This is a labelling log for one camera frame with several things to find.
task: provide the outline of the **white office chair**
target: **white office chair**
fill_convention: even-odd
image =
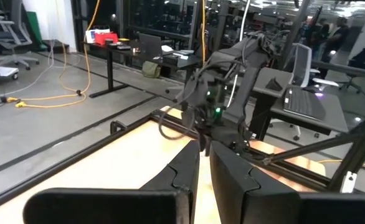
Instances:
[[[27,70],[30,70],[27,62],[30,61],[39,64],[39,59],[17,55],[15,53],[16,47],[31,45],[33,43],[25,24],[22,22],[21,15],[22,0],[13,0],[11,21],[4,20],[4,17],[0,16],[0,26],[3,28],[3,31],[0,31],[0,45],[12,52],[12,55],[0,57],[0,65],[5,65],[9,62],[14,62],[15,64],[21,63],[26,66]]]
[[[294,67],[293,67],[293,84],[300,86],[301,88],[306,88],[308,86],[308,82],[310,80],[310,73],[319,73],[319,71],[315,69],[311,69],[311,48],[303,45],[303,44],[293,44],[290,57],[287,60],[288,65],[289,62],[294,58]],[[339,86],[337,83],[327,80],[322,80],[319,78],[312,79],[316,84],[316,87],[323,91],[326,86]],[[273,123],[283,122],[279,119],[272,119],[270,122],[270,127],[272,128]],[[301,131],[300,127],[297,125],[291,125],[292,128],[296,129],[296,136],[293,137],[293,140],[297,141],[300,139]],[[318,138],[320,135],[318,133],[315,134],[315,137]]]

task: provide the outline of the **green backpack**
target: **green backpack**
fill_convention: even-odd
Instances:
[[[144,62],[143,64],[143,75],[146,78],[158,78],[160,76],[161,67],[157,63]]]

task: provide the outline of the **wooden table surface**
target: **wooden table surface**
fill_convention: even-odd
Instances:
[[[171,114],[179,116],[179,111],[173,110]],[[179,134],[168,128],[163,129],[169,136]],[[37,192],[49,188],[138,189],[158,174],[190,140],[192,139],[189,137],[177,141],[167,140],[158,132],[158,124],[148,121],[122,138],[1,205],[0,223],[23,224],[22,211],[26,201]],[[263,142],[252,142],[251,145],[265,152],[281,151],[281,149]],[[291,162],[319,174],[325,174],[323,165],[308,159],[299,157],[292,159]],[[266,173],[296,190],[309,191],[283,177],[270,172]],[[195,216],[195,223],[220,223],[211,182],[210,162],[209,158],[203,155],[201,155],[200,161]]]

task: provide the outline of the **laptop keyboard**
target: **laptop keyboard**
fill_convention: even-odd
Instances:
[[[300,88],[287,90],[283,109],[313,119],[322,120],[325,118],[325,109],[318,97],[314,93]]]

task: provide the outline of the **gray floor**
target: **gray floor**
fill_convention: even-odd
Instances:
[[[41,65],[33,65],[32,70],[28,72],[24,71],[22,68],[18,81],[4,82],[0,85],[0,95],[26,87],[30,83],[34,82],[42,71],[48,67],[47,58],[45,56],[36,56],[40,58]],[[72,64],[76,64],[76,62],[78,62],[76,67],[87,67],[84,58],[78,55],[70,55],[68,57],[68,62]],[[106,63],[103,60],[97,58],[90,59],[90,68],[94,73],[106,75],[107,69],[105,65]],[[55,62],[55,66],[61,67],[62,63]],[[61,68],[51,68],[41,76],[36,84],[27,90],[20,91],[15,94],[9,94],[7,96],[34,98],[69,93],[64,91],[58,83],[58,76],[61,71]],[[117,113],[118,111],[121,111],[135,103],[148,99],[151,96],[149,93],[163,95],[168,98],[173,97],[166,95],[164,90],[168,86],[175,85],[175,83],[166,82],[164,80],[143,78],[137,71],[132,69],[126,70],[121,67],[115,67],[114,74],[116,80],[141,88],[148,93],[137,90],[136,88],[126,88],[99,98],[88,98],[79,105],[57,109],[15,108],[12,104],[1,107],[0,165],[21,157],[26,153],[32,152],[34,149],[46,145],[62,136],[65,136],[66,134],[70,134],[111,114]],[[87,84],[87,73],[84,70],[69,67],[63,77],[63,81],[68,86],[83,89]],[[90,86],[89,93],[102,90],[106,88],[106,86],[106,79],[99,77],[98,75],[92,75],[92,84]],[[334,89],[330,89],[329,91],[335,91],[336,94],[341,94],[341,101],[346,100],[344,97],[345,95],[352,97],[347,93],[343,94],[343,92],[339,92]],[[54,105],[71,102],[73,100],[76,99],[70,98],[66,100],[38,101],[29,103]],[[165,98],[157,98],[129,111],[128,113],[124,113],[115,119],[120,120],[125,124],[130,124],[149,112],[170,104],[172,104],[171,101]],[[250,117],[252,106],[248,106],[247,111],[247,115]],[[0,193],[18,184],[20,181],[29,178],[31,175],[34,175],[43,169],[50,167],[56,162],[61,161],[67,156],[70,156],[95,143],[99,139],[104,138],[109,132],[109,122],[110,121],[107,121],[89,129],[72,139],[64,141],[38,155],[24,160],[23,162],[0,170]],[[268,133],[269,135],[266,137],[265,141],[284,149],[293,149],[297,147],[297,144],[305,145],[332,137],[321,136],[319,139],[316,139],[313,137],[314,132],[302,129],[301,139],[298,142],[293,142],[294,144],[290,144],[289,141],[293,141],[292,137],[295,133],[294,129],[290,129],[288,124],[285,123],[276,124],[274,128],[270,128],[268,130]],[[349,146],[340,146],[334,149],[327,149],[323,152],[323,154],[314,153],[307,155],[307,157],[316,161],[336,157],[343,158],[348,149]],[[327,168],[327,175],[331,177],[333,172],[336,170],[338,163],[327,163],[325,166]],[[356,187],[365,191],[365,171],[363,170],[359,174],[359,180]]]

